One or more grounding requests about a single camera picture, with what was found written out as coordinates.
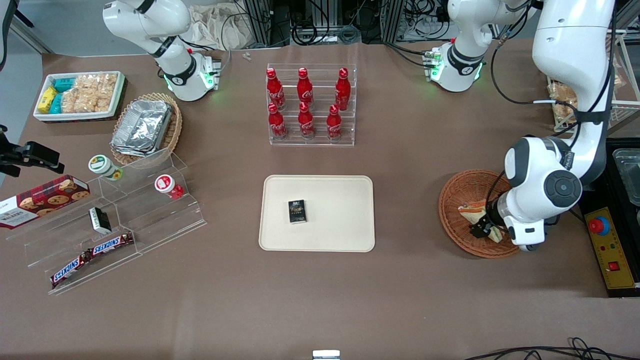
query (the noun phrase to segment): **red emergency stop button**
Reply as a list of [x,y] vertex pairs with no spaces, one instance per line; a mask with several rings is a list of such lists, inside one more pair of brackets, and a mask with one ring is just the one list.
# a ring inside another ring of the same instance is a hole
[[611,261],[609,263],[609,271],[619,271],[620,270],[620,264],[618,264],[617,261]]
[[589,221],[589,231],[600,236],[609,234],[609,221],[604,217],[596,217]]

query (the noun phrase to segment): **brown table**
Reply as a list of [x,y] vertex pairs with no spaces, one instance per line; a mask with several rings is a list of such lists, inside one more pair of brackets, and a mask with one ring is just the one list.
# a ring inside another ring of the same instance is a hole
[[[33,286],[43,273],[26,268],[22,246],[0,241],[0,357],[276,360],[337,348],[344,359],[460,359],[497,348],[562,346],[569,336],[640,355],[640,300],[605,298],[577,219],[563,216],[539,251],[502,260],[469,256],[440,225],[436,201],[446,180],[470,168],[500,170],[519,137],[550,134],[548,106],[510,104],[488,71],[466,92],[445,92],[381,45],[250,53],[251,62],[234,56],[219,91],[180,103],[176,153],[191,169],[189,186],[208,225],[61,296]],[[355,57],[355,148],[271,147],[266,64]],[[130,81],[126,102],[167,92],[150,56],[43,61],[45,74],[120,70]],[[507,94],[546,96],[531,41],[509,42],[498,61]],[[30,117],[22,141],[51,146],[69,174],[91,179],[86,162],[109,153],[112,130],[113,122],[47,125]],[[262,183],[271,174],[369,176],[374,250],[260,249]],[[5,181],[2,196],[53,177],[25,169]]]

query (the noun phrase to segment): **small jar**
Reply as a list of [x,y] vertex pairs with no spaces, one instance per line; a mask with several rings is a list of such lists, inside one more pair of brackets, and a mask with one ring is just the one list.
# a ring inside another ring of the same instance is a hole
[[177,200],[184,195],[184,189],[177,184],[170,175],[160,175],[156,179],[156,190],[167,194],[172,200]]
[[89,160],[89,170],[110,181],[120,180],[122,168],[114,165],[105,155],[96,155]]

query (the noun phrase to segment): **yellow box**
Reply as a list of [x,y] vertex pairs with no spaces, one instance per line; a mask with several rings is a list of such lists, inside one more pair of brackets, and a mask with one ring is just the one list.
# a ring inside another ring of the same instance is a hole
[[42,94],[42,98],[38,101],[38,111],[44,114],[48,114],[51,109],[51,103],[53,99],[56,97],[58,92],[53,86],[50,86],[46,90],[44,90],[44,94]]

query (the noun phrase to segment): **acrylic bottle rack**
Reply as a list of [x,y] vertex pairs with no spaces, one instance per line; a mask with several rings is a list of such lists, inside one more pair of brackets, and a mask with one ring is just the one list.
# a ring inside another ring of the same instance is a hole
[[[358,72],[355,64],[284,64],[270,63],[268,67],[276,70],[278,79],[284,88],[286,107],[282,114],[287,128],[288,137],[285,140],[276,140],[269,131],[269,142],[274,146],[332,146],[352,147],[356,140],[356,90],[358,84]],[[314,116],[316,136],[311,140],[305,140],[300,133],[298,113],[300,101],[298,100],[298,69],[306,67],[308,78],[314,87],[314,106],[311,114]],[[351,83],[351,97],[346,111],[340,111],[342,117],[342,138],[338,142],[330,142],[327,137],[326,118],[329,115],[329,107],[335,104],[335,83],[338,80],[338,70],[341,67],[349,69],[349,82]],[[269,94],[265,91],[267,105],[271,102]],[[265,107],[265,116],[269,117],[269,111]]]
[[[68,291],[206,224],[183,176],[187,166],[174,153],[165,149],[123,170],[118,181],[103,177],[89,181],[88,198],[10,232],[8,241],[24,245],[27,266],[44,272],[38,285],[43,290],[50,294]],[[162,174],[182,185],[180,199],[171,200],[155,189],[154,181]],[[110,234],[93,230],[89,209],[96,206],[108,215]],[[132,232],[133,243],[93,258],[51,289],[50,277],[80,253],[127,232]]]

